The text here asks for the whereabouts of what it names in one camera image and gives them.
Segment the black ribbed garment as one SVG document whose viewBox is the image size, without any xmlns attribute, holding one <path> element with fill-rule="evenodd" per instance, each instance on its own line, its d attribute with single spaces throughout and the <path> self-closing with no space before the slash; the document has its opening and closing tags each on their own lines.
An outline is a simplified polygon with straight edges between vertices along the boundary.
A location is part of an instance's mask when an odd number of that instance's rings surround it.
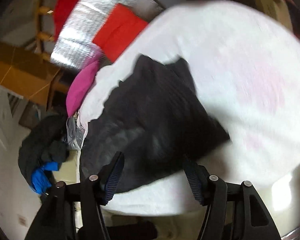
<svg viewBox="0 0 300 240">
<path fill-rule="evenodd" d="M 141 55 L 102 114 L 88 124 L 80 179 L 97 174 L 122 152 L 125 165 L 116 190 L 128 192 L 180 171 L 184 159 L 197 161 L 229 139 L 198 100 L 184 59 L 161 64 Z"/>
</svg>

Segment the blue cloth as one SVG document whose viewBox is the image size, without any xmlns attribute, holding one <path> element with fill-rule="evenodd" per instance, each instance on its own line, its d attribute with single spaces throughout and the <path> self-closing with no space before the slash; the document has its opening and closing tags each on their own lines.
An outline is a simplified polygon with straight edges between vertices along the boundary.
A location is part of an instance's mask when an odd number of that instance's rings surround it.
<svg viewBox="0 0 300 240">
<path fill-rule="evenodd" d="M 31 174 L 31 189 L 39 195 L 52 186 L 45 172 L 59 171 L 61 164 L 52 161 L 44 163 Z"/>
</svg>

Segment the white pink bed blanket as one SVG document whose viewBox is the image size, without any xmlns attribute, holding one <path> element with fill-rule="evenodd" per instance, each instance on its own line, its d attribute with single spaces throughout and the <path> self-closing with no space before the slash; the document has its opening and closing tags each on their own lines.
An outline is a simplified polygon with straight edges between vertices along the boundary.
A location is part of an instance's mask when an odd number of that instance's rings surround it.
<svg viewBox="0 0 300 240">
<path fill-rule="evenodd" d="M 153 20 L 96 75 L 79 110 L 87 127 L 140 54 L 183 57 L 206 111 L 230 142 L 203 158 L 231 183 L 249 180 L 281 235 L 300 226 L 300 42 L 268 16 L 229 1 L 185 3 Z"/>
</svg>

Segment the magenta pillow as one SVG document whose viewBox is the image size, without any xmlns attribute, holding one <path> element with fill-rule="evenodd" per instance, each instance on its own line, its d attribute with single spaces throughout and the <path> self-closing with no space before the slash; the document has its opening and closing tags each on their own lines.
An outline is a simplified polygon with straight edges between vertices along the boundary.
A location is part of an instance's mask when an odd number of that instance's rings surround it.
<svg viewBox="0 0 300 240">
<path fill-rule="evenodd" d="M 100 68 L 100 61 L 94 60 L 81 70 L 70 85 L 66 96 L 66 111 L 68 117 L 80 108 L 83 99 L 95 80 L 96 73 Z"/>
</svg>

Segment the dark clothes pile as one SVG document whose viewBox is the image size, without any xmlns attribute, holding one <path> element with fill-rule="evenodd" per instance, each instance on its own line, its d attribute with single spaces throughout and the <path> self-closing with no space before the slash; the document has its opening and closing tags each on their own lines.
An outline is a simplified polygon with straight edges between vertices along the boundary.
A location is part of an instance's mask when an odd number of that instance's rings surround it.
<svg viewBox="0 0 300 240">
<path fill-rule="evenodd" d="M 68 158 L 66 121 L 65 115 L 47 116 L 22 141 L 18 166 L 31 188 L 34 188 L 32 174 L 35 170 L 50 162 L 64 163 Z"/>
</svg>

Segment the grey plastic bag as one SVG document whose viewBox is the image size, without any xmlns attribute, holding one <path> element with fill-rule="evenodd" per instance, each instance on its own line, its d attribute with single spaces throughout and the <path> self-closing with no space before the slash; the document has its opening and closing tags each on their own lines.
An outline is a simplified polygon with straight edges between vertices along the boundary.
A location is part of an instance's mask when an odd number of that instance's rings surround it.
<svg viewBox="0 0 300 240">
<path fill-rule="evenodd" d="M 76 118 L 71 116 L 66 121 L 66 135 L 68 148 L 80 151 L 84 140 L 84 128 L 77 125 Z"/>
</svg>

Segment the red pillow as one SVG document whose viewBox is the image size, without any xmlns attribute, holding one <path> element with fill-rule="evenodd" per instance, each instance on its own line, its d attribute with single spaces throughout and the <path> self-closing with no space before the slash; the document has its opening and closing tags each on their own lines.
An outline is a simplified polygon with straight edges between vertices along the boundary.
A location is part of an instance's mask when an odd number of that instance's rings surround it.
<svg viewBox="0 0 300 240">
<path fill-rule="evenodd" d="M 116 4 L 93 38 L 93 43 L 111 62 L 115 62 L 147 25 L 128 7 Z"/>
</svg>

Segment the wooden chair frame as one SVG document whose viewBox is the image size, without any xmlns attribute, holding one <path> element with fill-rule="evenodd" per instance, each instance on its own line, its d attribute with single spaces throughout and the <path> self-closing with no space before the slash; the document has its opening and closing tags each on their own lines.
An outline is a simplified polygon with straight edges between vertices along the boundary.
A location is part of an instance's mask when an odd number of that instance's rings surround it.
<svg viewBox="0 0 300 240">
<path fill-rule="evenodd" d="M 0 87 L 65 110 L 71 74 L 51 62 L 56 0 L 0 0 Z"/>
</svg>

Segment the silver quilted foil cover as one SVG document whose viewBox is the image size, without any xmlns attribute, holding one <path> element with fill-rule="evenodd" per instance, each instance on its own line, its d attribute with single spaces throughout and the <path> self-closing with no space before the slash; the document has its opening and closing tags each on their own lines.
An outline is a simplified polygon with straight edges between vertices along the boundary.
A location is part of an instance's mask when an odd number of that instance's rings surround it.
<svg viewBox="0 0 300 240">
<path fill-rule="evenodd" d="M 147 22 L 163 11 L 154 0 L 79 0 L 56 39 L 50 61 L 75 73 L 81 71 L 96 56 L 93 38 L 116 4 L 127 6 Z"/>
</svg>

